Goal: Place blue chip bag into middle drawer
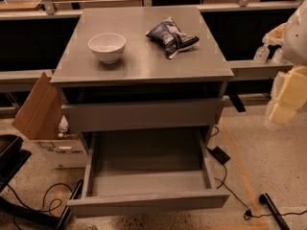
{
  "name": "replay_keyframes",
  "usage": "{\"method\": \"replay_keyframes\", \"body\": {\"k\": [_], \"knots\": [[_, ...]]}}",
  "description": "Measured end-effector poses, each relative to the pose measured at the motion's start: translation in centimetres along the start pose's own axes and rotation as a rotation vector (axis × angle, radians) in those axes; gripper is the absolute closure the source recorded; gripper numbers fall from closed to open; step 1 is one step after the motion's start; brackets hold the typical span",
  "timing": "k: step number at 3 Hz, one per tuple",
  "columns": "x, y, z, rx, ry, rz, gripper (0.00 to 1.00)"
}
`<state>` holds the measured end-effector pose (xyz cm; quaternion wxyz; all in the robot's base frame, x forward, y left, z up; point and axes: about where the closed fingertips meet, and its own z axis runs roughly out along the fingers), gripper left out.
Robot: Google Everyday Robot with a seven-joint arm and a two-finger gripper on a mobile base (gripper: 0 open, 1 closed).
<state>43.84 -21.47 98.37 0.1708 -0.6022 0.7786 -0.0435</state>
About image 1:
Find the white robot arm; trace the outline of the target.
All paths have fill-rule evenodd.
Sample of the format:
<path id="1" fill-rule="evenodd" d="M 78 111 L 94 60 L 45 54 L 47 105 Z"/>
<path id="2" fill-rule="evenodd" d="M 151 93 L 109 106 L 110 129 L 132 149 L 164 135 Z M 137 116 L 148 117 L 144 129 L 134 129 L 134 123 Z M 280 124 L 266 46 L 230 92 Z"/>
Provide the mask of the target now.
<path id="1" fill-rule="evenodd" d="M 280 45 L 283 58 L 294 65 L 285 75 L 268 117 L 270 122 L 284 125 L 307 103 L 307 0 L 286 23 L 266 33 L 262 42 Z"/>

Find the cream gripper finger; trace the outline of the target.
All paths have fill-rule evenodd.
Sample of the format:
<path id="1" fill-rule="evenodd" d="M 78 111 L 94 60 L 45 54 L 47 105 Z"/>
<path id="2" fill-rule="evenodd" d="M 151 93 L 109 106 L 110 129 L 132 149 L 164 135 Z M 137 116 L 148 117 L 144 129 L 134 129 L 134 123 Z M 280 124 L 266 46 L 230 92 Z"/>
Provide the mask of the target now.
<path id="1" fill-rule="evenodd" d="M 289 123 L 307 104 L 307 67 L 296 66 L 288 73 L 279 72 L 274 79 L 268 120 L 278 125 Z"/>
<path id="2" fill-rule="evenodd" d="M 284 30 L 285 30 L 285 23 L 282 23 L 266 33 L 264 37 L 262 38 L 262 42 L 266 45 L 282 45 L 283 44 L 283 38 L 284 38 Z"/>

